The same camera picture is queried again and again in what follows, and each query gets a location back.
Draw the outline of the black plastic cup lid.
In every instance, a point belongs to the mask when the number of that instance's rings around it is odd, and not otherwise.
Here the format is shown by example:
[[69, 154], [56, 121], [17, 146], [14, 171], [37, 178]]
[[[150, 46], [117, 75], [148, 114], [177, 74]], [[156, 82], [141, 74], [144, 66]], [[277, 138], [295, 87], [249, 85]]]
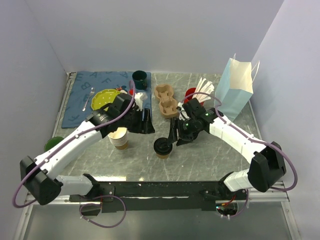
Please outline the black plastic cup lid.
[[153, 149], [156, 154], [166, 156], [173, 150], [173, 145], [169, 144], [168, 138], [160, 137], [154, 142]]

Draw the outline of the brown paper cup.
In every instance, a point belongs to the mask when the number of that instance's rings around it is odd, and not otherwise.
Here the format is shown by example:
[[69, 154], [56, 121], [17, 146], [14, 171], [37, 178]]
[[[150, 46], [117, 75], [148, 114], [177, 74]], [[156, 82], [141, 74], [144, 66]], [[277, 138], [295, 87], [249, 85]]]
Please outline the brown paper cup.
[[156, 153], [156, 156], [159, 158], [159, 159], [167, 159], [170, 154], [160, 154], [160, 153]]

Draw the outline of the light blue paper bag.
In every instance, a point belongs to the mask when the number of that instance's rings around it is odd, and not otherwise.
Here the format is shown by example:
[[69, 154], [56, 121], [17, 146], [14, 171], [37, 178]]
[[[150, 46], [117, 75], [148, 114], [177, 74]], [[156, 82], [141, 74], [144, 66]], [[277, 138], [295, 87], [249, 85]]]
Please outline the light blue paper bag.
[[236, 60], [235, 56], [229, 58], [214, 92], [219, 100], [214, 101], [214, 106], [230, 121], [236, 119], [254, 94], [253, 82], [259, 67], [260, 61], [252, 65], [250, 61]]

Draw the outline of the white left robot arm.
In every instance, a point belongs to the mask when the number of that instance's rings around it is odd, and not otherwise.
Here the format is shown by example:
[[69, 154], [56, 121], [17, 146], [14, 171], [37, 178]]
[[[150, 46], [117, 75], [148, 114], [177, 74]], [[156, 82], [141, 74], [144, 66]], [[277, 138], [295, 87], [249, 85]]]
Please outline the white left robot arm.
[[103, 190], [90, 174], [63, 176], [62, 170], [81, 152], [123, 127], [131, 133], [153, 134], [151, 111], [143, 107], [145, 93], [120, 93], [90, 115], [69, 136], [50, 150], [32, 159], [20, 161], [23, 185], [40, 205], [47, 205], [58, 196], [80, 195], [94, 201]]

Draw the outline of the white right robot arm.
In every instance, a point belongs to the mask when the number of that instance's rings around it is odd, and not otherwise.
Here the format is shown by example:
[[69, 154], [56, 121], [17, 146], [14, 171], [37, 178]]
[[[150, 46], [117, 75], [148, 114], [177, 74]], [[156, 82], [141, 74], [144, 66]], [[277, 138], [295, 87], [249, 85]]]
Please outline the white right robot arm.
[[284, 157], [279, 152], [281, 147], [255, 138], [234, 125], [222, 112], [215, 108], [205, 109], [197, 99], [177, 105], [179, 117], [170, 122], [168, 144], [177, 146], [193, 142], [202, 131], [215, 136], [240, 153], [249, 163], [249, 168], [228, 173], [222, 178], [219, 195], [230, 199], [236, 191], [256, 189], [266, 192], [286, 172]]

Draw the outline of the brown pulp cup carrier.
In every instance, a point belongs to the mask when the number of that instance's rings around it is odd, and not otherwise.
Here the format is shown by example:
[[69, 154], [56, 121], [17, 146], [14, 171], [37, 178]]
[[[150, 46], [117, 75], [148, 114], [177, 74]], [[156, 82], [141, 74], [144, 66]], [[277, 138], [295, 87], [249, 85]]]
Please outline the brown pulp cup carrier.
[[156, 85], [154, 88], [154, 95], [159, 102], [159, 110], [164, 118], [169, 119], [178, 117], [178, 101], [174, 99], [174, 90], [171, 85]]

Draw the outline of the stack of brown paper cups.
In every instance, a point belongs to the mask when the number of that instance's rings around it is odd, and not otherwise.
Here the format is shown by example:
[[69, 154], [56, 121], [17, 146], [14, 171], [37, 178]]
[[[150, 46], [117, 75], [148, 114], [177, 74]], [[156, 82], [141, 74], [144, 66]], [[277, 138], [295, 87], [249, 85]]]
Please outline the stack of brown paper cups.
[[110, 132], [107, 136], [116, 149], [125, 150], [128, 147], [128, 129], [126, 127], [118, 127], [116, 131]]

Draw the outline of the red cup holder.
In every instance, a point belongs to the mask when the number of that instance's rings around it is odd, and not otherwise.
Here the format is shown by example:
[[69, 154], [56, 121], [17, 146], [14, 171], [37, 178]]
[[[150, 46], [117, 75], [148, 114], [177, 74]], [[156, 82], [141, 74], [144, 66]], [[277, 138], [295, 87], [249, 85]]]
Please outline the red cup holder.
[[195, 91], [196, 91], [196, 87], [189, 88], [189, 89], [185, 92], [185, 97], [193, 94]]

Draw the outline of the dark green mug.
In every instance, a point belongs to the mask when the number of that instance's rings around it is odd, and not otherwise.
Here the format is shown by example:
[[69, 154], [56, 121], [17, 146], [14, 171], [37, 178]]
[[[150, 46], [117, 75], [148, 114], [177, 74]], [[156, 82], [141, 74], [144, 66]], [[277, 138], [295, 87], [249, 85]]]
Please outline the dark green mug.
[[142, 70], [137, 70], [132, 73], [132, 80], [137, 90], [147, 89], [147, 77], [148, 77], [147, 73]]

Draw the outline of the yellow-green dotted plate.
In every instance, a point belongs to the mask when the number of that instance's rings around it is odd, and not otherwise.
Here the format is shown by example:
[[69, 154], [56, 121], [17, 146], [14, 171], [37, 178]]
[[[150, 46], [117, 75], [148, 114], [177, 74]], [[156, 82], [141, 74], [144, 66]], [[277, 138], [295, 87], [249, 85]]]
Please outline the yellow-green dotted plate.
[[116, 89], [104, 89], [99, 91], [91, 100], [91, 109], [98, 110], [106, 104], [112, 103], [121, 92]]

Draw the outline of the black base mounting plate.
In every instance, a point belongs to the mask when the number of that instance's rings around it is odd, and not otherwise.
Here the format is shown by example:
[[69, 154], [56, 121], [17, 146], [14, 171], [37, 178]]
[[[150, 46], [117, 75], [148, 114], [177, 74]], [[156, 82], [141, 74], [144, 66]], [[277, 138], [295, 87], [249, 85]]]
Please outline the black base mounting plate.
[[100, 181], [89, 197], [71, 195], [70, 202], [102, 203], [103, 213], [122, 211], [194, 210], [215, 211], [217, 201], [235, 197], [245, 200], [244, 189], [231, 192], [221, 181]]

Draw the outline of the silver fork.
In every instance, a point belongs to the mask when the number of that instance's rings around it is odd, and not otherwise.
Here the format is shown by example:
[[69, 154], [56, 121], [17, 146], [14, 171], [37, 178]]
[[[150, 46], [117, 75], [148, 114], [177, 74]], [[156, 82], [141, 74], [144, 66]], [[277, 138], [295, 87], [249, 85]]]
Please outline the silver fork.
[[91, 87], [90, 93], [89, 93], [89, 95], [88, 95], [88, 97], [87, 97], [87, 99], [86, 99], [86, 101], [85, 101], [85, 104], [84, 104], [84, 106], [83, 106], [83, 108], [82, 108], [82, 111], [83, 111], [83, 112], [86, 110], [87, 105], [88, 105], [88, 102], [89, 102], [90, 98], [94, 95], [94, 93], [95, 93], [95, 88], [94, 88], [94, 87]]

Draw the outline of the blue alphabet cloth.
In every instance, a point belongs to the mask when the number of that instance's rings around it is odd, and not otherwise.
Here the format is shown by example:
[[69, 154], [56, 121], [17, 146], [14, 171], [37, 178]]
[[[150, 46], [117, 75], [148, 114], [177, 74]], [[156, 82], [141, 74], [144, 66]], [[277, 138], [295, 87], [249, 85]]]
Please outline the blue alphabet cloth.
[[[66, 103], [61, 127], [63, 129], [78, 127], [93, 111], [92, 98], [102, 90], [116, 89], [120, 92], [131, 93], [129, 82], [132, 80], [132, 73], [131, 71], [79, 71]], [[82, 111], [91, 87], [95, 88], [95, 93], [88, 101], [86, 110]]]

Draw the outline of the aluminium frame rail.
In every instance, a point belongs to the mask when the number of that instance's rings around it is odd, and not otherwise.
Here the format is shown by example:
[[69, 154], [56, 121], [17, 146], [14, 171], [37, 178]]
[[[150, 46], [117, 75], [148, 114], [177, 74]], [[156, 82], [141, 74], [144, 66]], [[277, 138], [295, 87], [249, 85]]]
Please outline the aluminium frame rail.
[[289, 196], [286, 192], [269, 189], [266, 192], [260, 192], [254, 188], [249, 190], [250, 202], [289, 202]]

